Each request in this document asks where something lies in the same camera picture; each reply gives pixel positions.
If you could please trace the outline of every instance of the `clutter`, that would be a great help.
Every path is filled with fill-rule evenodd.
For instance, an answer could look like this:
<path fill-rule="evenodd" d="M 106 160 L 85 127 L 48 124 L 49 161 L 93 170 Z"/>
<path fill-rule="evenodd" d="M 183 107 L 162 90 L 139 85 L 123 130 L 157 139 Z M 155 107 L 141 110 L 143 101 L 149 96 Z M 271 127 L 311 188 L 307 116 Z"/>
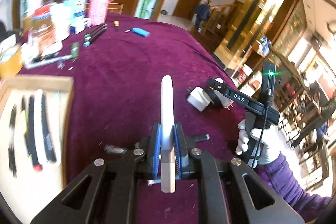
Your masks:
<path fill-rule="evenodd" d="M 55 42 L 54 26 L 51 22 L 50 6 L 45 5 L 35 10 L 30 31 L 33 44 L 42 53 Z"/>
<path fill-rule="evenodd" d="M 39 56 L 35 57 L 31 62 L 32 63 L 37 63 L 37 62 L 41 62 L 42 60 L 49 60 L 49 59 L 55 58 L 57 56 L 58 56 L 58 52 L 48 54 L 48 55 L 45 55 L 45 56 L 39 55 Z"/>
<path fill-rule="evenodd" d="M 20 45 L 16 44 L 0 56 L 0 78 L 4 79 L 17 75 L 22 66 Z"/>
<path fill-rule="evenodd" d="M 253 77 L 252 77 L 252 79 L 249 81 L 249 86 L 251 87 L 251 88 L 253 88 L 255 91 L 257 91 L 259 88 L 260 88 L 260 86 L 261 86 L 261 79 L 262 79 L 262 75 L 261 75 L 261 72 L 260 71 L 257 71 L 254 75 L 253 75 Z"/>
<path fill-rule="evenodd" d="M 30 63 L 35 57 L 39 56 L 40 52 L 37 45 L 29 45 L 23 43 L 21 46 L 21 56 L 24 64 Z"/>
<path fill-rule="evenodd" d="M 77 34 L 85 30 L 85 24 L 83 20 L 78 19 L 75 23 L 70 25 L 70 34 Z"/>
<path fill-rule="evenodd" d="M 70 7 L 70 24 L 76 24 L 78 20 L 85 18 L 85 5 L 87 0 L 63 0 L 66 7 Z"/>
<path fill-rule="evenodd" d="M 93 26 L 102 24 L 106 20 L 107 8 L 113 0 L 90 0 L 88 17 Z"/>
<path fill-rule="evenodd" d="M 89 47 L 98 37 L 102 35 L 103 32 L 105 32 L 108 28 L 104 27 L 100 29 L 98 32 L 96 32 L 88 41 L 84 42 L 84 47 Z"/>
<path fill-rule="evenodd" d="M 84 17 L 83 21 L 84 21 L 84 28 L 85 29 L 91 27 L 91 18 Z"/>
<path fill-rule="evenodd" d="M 23 33 L 26 34 L 25 36 L 28 36 L 28 32 L 33 27 L 33 20 L 32 16 L 27 16 L 22 20 L 22 29 Z"/>
<path fill-rule="evenodd" d="M 50 55 L 50 54 L 59 52 L 62 48 L 63 48 L 63 43 L 62 43 L 62 41 L 58 41 L 58 42 L 54 43 L 53 45 L 51 45 L 50 47 L 48 47 L 48 48 L 41 54 L 41 56 L 46 56 L 46 55 Z"/>
<path fill-rule="evenodd" d="M 148 37 L 151 33 L 147 32 L 146 30 L 143 30 L 141 28 L 133 28 L 132 32 L 142 36 L 142 37 Z"/>
<path fill-rule="evenodd" d="M 43 5 L 43 0 L 26 0 L 26 16 L 31 17 L 35 10 Z"/>
<path fill-rule="evenodd" d="M 55 57 L 55 58 L 51 58 L 51 59 L 44 59 L 40 62 L 36 62 L 36 63 L 29 63 L 29 64 L 25 64 L 25 68 L 26 69 L 34 69 L 34 68 L 38 68 L 38 67 L 42 67 L 44 65 L 49 65 L 58 61 L 66 61 L 66 60 L 70 60 L 72 58 L 72 55 L 65 55 L 65 56 L 60 56 L 60 57 Z"/>

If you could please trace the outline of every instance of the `pink container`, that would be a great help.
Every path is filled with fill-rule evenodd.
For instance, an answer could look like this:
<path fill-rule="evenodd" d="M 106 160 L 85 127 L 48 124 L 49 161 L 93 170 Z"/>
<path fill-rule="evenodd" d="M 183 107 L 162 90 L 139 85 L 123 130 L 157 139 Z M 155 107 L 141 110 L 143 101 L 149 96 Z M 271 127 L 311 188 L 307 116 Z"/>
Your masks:
<path fill-rule="evenodd" d="M 90 0 L 88 17 L 91 19 L 91 25 L 102 24 L 106 20 L 107 8 L 113 0 Z"/>

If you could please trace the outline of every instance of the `purple sleeve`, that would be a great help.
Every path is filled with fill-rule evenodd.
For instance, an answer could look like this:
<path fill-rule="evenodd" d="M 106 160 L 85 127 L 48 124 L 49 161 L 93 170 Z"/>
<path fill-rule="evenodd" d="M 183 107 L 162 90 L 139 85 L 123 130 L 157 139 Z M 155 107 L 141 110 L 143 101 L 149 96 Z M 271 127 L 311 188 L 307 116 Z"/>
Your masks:
<path fill-rule="evenodd" d="M 302 216 L 305 222 L 316 219 L 331 200 L 330 197 L 322 198 L 316 194 L 306 193 L 294 178 L 286 157 L 281 153 L 272 163 L 258 165 L 257 173 Z"/>

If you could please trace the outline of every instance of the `white cylinder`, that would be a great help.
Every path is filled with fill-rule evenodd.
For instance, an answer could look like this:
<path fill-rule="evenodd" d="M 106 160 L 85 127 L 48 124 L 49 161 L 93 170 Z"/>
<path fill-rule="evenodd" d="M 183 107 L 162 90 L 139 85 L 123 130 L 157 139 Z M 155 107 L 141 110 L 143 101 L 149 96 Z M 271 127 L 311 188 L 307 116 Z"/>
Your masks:
<path fill-rule="evenodd" d="M 55 24 L 55 41 L 62 41 L 70 36 L 71 8 L 64 3 L 54 4 L 50 7 L 51 20 Z"/>
<path fill-rule="evenodd" d="M 175 192 L 173 82 L 169 75 L 161 82 L 161 190 Z"/>

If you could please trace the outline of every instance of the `black marker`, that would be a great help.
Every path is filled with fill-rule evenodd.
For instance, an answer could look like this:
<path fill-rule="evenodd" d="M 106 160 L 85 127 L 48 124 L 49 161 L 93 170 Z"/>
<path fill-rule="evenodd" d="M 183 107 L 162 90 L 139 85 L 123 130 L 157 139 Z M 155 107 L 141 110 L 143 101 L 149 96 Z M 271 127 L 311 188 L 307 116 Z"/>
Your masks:
<path fill-rule="evenodd" d="M 39 163 L 37 157 L 36 145 L 35 145 L 35 132 L 34 132 L 34 96 L 29 97 L 28 106 L 28 139 L 29 139 L 29 150 L 31 154 L 31 160 L 33 162 L 34 170 L 42 171 L 42 165 Z"/>
<path fill-rule="evenodd" d="M 45 94 L 42 93 L 41 99 L 41 111 L 42 111 L 42 134 L 44 142 L 44 151 L 47 156 L 47 161 L 56 162 L 55 150 L 53 147 L 53 141 L 51 139 L 48 120 L 47 120 L 47 111 L 46 111 L 46 99 Z"/>
<path fill-rule="evenodd" d="M 107 27 L 104 27 L 103 29 L 101 29 L 98 33 L 96 33 L 95 35 L 93 35 L 90 40 L 84 42 L 83 46 L 84 47 L 89 47 L 91 45 L 91 43 L 93 43 L 98 37 L 101 36 L 101 34 L 103 32 L 105 32 L 108 28 Z"/>
<path fill-rule="evenodd" d="M 15 129 L 15 119 L 16 119 L 16 105 L 13 106 L 12 113 L 9 120 L 9 144 L 8 144 L 8 160 L 9 169 L 16 178 L 16 164 L 15 164 L 15 153 L 14 153 L 14 129 Z"/>
<path fill-rule="evenodd" d="M 92 33 L 88 33 L 84 36 L 84 40 L 85 42 L 90 40 L 96 33 L 98 33 L 99 31 L 101 31 L 103 28 L 107 27 L 107 24 L 101 25 L 99 26 L 97 29 L 95 29 Z"/>

